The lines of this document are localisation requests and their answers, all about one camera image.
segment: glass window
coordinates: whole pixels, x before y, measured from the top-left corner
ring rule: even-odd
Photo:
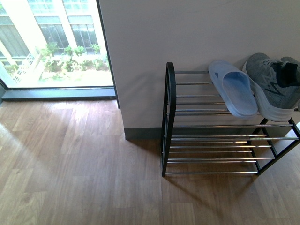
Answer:
[[[93,19],[91,16],[68,16],[69,23],[72,24],[93,24]]]
[[[63,0],[67,14],[84,14],[89,11],[87,0]]]
[[[0,15],[7,15],[7,13],[1,3],[0,3]]]
[[[12,57],[26,57],[29,50],[14,25],[0,26],[0,40]]]
[[[36,16],[38,24],[61,24],[58,16]]]
[[[55,13],[53,0],[28,0],[33,14],[52,14]]]
[[[90,47],[92,44],[98,44],[93,24],[74,24],[71,25],[74,37],[78,46],[87,50],[88,54],[93,54]]]
[[[5,25],[5,24],[13,24],[11,19],[8,16],[0,16],[0,25]]]
[[[5,56],[3,55],[3,53],[0,51],[0,58],[5,58]]]
[[[40,28],[48,44],[55,42],[60,49],[68,47],[69,43],[66,34],[62,28],[62,25],[45,24],[45,25],[40,25]]]
[[[2,63],[3,63],[4,66],[10,66],[10,63],[7,62],[7,61],[3,61]]]

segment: chrome bar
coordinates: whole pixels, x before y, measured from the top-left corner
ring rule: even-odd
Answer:
[[[185,161],[185,162],[167,162],[167,164],[187,164],[187,163],[193,163],[193,164],[201,164],[201,163],[256,163],[256,160],[252,160],[252,161]]]
[[[176,74],[208,74],[208,71],[174,71]]]
[[[180,82],[176,85],[213,85],[212,82]]]
[[[257,171],[242,171],[242,172],[166,172],[166,175],[185,175],[185,174],[229,174],[229,173],[258,173]]]
[[[177,95],[178,98],[210,98],[221,97],[221,95]]]
[[[177,105],[225,105],[224,102],[177,102]]]
[[[232,115],[230,112],[195,112],[195,113],[191,113],[191,112],[180,112],[177,113],[176,116],[222,116],[222,115]]]
[[[185,153],[185,154],[194,154],[194,153],[242,153],[242,152],[252,152],[252,151],[170,151],[169,153],[173,153],[173,154],[181,154],[181,153]]]
[[[203,137],[265,137],[267,135],[172,135],[175,138],[203,138]]]
[[[216,138],[172,138],[171,141],[271,141],[271,140],[298,140],[297,137],[264,137],[264,138],[241,138],[241,139],[216,139]]]
[[[228,161],[228,160],[260,160],[275,159],[274,157],[238,157],[238,158],[169,158],[168,161]]]
[[[228,149],[228,148],[269,148],[272,145],[225,145],[225,146],[170,146],[170,149]]]
[[[175,125],[173,128],[275,128],[292,127],[292,124],[260,124],[260,125]]]
[[[223,144],[223,143],[247,143],[247,141],[229,141],[229,142],[171,142],[171,144],[208,144],[208,143],[218,143],[218,144]]]
[[[229,112],[228,109],[176,109],[176,113]]]

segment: gray baseboard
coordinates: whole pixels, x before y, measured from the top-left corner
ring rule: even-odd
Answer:
[[[125,139],[160,139],[161,127],[125,127]]]
[[[271,136],[285,136],[291,128],[270,129]],[[161,128],[160,127],[125,127],[126,140],[133,139],[160,139]],[[173,135],[245,135],[252,134],[253,127],[250,128],[178,128],[173,130]]]

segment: white shoe sole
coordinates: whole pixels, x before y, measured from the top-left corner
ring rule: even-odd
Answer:
[[[246,71],[246,64],[243,66],[243,72],[248,75]],[[266,95],[264,94],[262,88],[255,83],[250,77],[250,87],[251,90],[254,92],[254,96],[256,99],[256,103],[258,106],[258,111],[260,114],[271,121],[275,122],[287,122],[291,117],[294,109],[281,109],[272,106],[269,101],[267,100]]]

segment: baseboard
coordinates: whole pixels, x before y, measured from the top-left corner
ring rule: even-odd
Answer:
[[[125,127],[125,139],[160,139],[161,127]]]

